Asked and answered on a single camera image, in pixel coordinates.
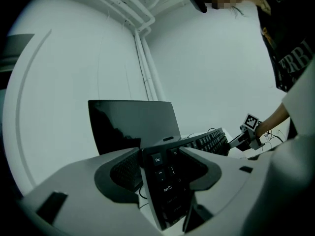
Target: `person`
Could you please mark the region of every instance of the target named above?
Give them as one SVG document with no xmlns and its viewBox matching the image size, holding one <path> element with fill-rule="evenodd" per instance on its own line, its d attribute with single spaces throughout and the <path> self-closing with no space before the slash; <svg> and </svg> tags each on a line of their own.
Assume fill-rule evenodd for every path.
<svg viewBox="0 0 315 236">
<path fill-rule="evenodd" d="M 194 0 L 202 12 L 207 8 L 234 8 L 245 0 Z M 314 26 L 312 0 L 247 0 L 258 10 L 261 34 L 267 47 L 276 87 L 288 92 L 314 57 Z M 261 137 L 289 117 L 283 103 L 274 113 L 256 128 L 256 136 Z M 291 121 L 288 139 L 296 135 Z"/>
</svg>

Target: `black monitor screen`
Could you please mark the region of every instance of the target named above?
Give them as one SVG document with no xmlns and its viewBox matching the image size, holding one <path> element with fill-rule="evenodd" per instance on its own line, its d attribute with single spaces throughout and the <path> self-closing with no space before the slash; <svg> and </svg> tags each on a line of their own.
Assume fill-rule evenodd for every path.
<svg viewBox="0 0 315 236">
<path fill-rule="evenodd" d="M 170 102 L 90 100 L 89 113 L 99 154 L 180 136 Z"/>
</svg>

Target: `person's arm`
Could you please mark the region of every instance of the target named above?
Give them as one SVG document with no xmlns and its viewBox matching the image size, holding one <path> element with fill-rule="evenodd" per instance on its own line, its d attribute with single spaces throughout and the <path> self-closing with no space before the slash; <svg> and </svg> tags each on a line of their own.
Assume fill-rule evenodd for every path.
<svg viewBox="0 0 315 236">
<path fill-rule="evenodd" d="M 283 103 L 274 111 L 274 113 L 265 121 L 263 121 L 256 129 L 256 136 L 261 137 L 263 133 L 273 129 L 280 123 L 289 118 L 289 114 L 285 109 Z"/>
</svg>

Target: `white wall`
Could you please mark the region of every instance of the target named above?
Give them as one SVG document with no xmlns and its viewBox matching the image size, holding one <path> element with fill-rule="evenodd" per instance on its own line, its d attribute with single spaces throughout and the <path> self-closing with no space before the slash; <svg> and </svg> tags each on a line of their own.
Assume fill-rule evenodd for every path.
<svg viewBox="0 0 315 236">
<path fill-rule="evenodd" d="M 281 103 L 256 7 L 239 8 L 245 17 L 187 5 L 152 26 L 148 44 L 182 134 L 224 127 L 236 137 L 247 113 L 264 120 Z"/>
<path fill-rule="evenodd" d="M 52 32 L 27 73 L 20 109 L 22 150 L 36 184 L 98 155 L 88 100 L 147 100 L 134 38 L 121 24 L 70 0 L 33 0 L 9 35 L 45 29 Z"/>
</svg>

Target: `black keyboard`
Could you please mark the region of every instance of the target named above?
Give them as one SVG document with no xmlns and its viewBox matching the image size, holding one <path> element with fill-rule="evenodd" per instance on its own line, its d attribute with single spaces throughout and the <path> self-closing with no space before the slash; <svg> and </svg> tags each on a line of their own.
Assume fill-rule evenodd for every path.
<svg viewBox="0 0 315 236">
<path fill-rule="evenodd" d="M 222 129 L 177 142 L 144 148 L 143 164 L 155 216 L 162 230 L 178 222 L 190 204 L 189 183 L 207 172 L 205 165 L 179 148 L 195 148 L 223 156 L 228 142 Z"/>
</svg>

